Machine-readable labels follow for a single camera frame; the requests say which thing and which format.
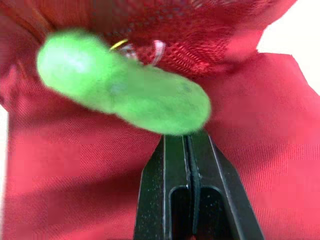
green fuzzy object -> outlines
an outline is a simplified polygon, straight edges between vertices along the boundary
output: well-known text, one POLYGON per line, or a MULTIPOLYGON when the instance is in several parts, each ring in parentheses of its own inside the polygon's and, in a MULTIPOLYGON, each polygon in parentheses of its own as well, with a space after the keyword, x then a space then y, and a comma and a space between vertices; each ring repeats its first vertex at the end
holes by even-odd
POLYGON ((210 100, 198 84, 110 51, 83 30, 49 36, 38 53, 37 69, 54 91, 155 133, 190 134, 210 116, 210 100))

white background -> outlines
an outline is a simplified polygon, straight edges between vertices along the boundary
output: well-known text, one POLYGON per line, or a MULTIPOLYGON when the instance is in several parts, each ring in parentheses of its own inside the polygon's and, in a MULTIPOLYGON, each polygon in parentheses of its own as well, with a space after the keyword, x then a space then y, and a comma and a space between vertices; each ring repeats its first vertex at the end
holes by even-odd
MULTIPOLYGON (((269 26, 258 45, 258 50, 262 53, 293 55, 309 85, 318 94, 320 94, 319 7, 319 0, 299 0, 280 20, 269 26)), ((0 106, 0 209, 5 184, 7 121, 8 115, 0 106)))

green plush toy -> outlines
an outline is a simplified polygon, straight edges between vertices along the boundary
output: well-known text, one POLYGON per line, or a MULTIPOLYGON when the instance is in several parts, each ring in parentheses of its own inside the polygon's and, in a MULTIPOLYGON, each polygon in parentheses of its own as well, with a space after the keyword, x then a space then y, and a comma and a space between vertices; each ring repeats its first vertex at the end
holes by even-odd
POLYGON ((210 116, 210 100, 199 85, 142 66, 83 30, 49 36, 38 53, 37 69, 54 91, 155 133, 189 134, 201 129, 210 116))

red cloth backdrop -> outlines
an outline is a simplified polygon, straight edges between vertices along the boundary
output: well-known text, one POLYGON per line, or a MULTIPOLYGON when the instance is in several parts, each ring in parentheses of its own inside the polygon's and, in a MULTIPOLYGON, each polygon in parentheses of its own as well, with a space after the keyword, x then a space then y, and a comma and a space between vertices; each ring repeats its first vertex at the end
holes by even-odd
POLYGON ((4 0, 0 102, 9 111, 3 240, 132 239, 141 171, 160 136, 47 90, 50 31, 124 37, 145 64, 203 86, 206 129, 235 165, 267 240, 320 237, 320 99, 289 55, 258 54, 295 0, 4 0))

red mesh fabric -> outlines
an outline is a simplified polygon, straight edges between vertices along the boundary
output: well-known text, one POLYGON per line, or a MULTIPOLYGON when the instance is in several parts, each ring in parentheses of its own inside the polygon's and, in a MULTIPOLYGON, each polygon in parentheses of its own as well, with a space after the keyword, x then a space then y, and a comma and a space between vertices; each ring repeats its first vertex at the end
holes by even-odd
POLYGON ((141 170, 160 136, 91 112, 41 84, 45 35, 83 27, 128 38, 145 64, 193 79, 206 128, 236 166, 267 240, 320 234, 319 96, 290 56, 257 54, 295 0, 0 2, 0 101, 9 111, 4 240, 132 239, 141 170))

